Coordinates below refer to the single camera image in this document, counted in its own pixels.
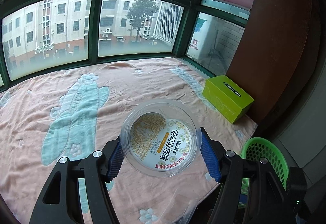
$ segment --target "orange label strip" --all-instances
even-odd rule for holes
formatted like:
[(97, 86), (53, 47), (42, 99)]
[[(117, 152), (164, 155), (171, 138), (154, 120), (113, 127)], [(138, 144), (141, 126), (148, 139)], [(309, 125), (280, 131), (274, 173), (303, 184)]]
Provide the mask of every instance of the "orange label strip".
[(166, 132), (166, 134), (165, 134), (165, 136), (164, 136), (164, 138), (163, 138), (163, 140), (162, 140), (162, 142), (161, 142), (161, 145), (159, 146), (159, 148), (157, 149), (157, 153), (161, 153), (161, 150), (162, 150), (162, 148), (163, 148), (163, 146), (164, 146), (164, 144), (165, 144), (165, 141), (167, 140), (167, 137), (169, 136), (169, 132)]

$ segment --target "box logo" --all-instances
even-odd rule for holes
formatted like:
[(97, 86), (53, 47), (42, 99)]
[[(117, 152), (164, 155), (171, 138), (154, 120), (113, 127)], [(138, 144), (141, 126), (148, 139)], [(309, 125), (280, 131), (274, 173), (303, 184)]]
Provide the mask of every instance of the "box logo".
[(240, 93), (237, 92), (234, 88), (232, 88), (228, 83), (223, 82), (223, 84), (228, 87), (230, 90), (232, 90), (237, 96), (241, 97)]

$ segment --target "pink blanket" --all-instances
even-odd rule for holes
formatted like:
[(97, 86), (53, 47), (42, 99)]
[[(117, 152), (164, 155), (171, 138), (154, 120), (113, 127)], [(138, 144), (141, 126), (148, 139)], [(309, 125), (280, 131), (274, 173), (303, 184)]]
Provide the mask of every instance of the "pink blanket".
[[(154, 98), (179, 100), (210, 137), (240, 153), (256, 124), (230, 124), (203, 96), (205, 80), (175, 58), (122, 61), (58, 71), (26, 80), (0, 95), (0, 193), (22, 224), (58, 159), (87, 157), (116, 139), (130, 111)], [(84, 181), (79, 181), (85, 223), (91, 223)], [(176, 186), (194, 186), (204, 199), (217, 183), (199, 154), (183, 172), (147, 177), (124, 160), (107, 184), (121, 224), (160, 224)]]

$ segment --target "green box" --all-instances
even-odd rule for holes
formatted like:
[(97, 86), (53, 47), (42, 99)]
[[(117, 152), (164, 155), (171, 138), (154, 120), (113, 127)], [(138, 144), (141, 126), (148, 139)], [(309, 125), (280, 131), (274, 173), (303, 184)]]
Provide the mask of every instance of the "green box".
[(242, 117), (254, 99), (227, 76), (206, 79), (203, 96), (231, 123)]

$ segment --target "metal bolt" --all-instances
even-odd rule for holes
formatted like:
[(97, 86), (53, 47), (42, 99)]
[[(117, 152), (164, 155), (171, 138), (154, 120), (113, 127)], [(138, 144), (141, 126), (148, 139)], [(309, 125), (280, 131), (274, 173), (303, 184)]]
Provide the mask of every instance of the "metal bolt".
[(66, 163), (67, 162), (67, 158), (66, 157), (62, 157), (60, 160), (59, 160), (59, 162), (61, 163), (61, 164), (63, 164), (63, 163)]
[(101, 151), (95, 151), (94, 153), (93, 153), (93, 156), (94, 157), (96, 157), (96, 158), (98, 158), (98, 157), (100, 157), (102, 155), (102, 152)]
[(268, 163), (268, 159), (266, 159), (265, 157), (261, 157), (259, 160), (260, 160), (260, 162), (263, 163), (263, 164)]
[(227, 150), (227, 151), (225, 152), (225, 154), (226, 154), (228, 157), (234, 157), (234, 155), (235, 155), (234, 151), (232, 151), (232, 150)]

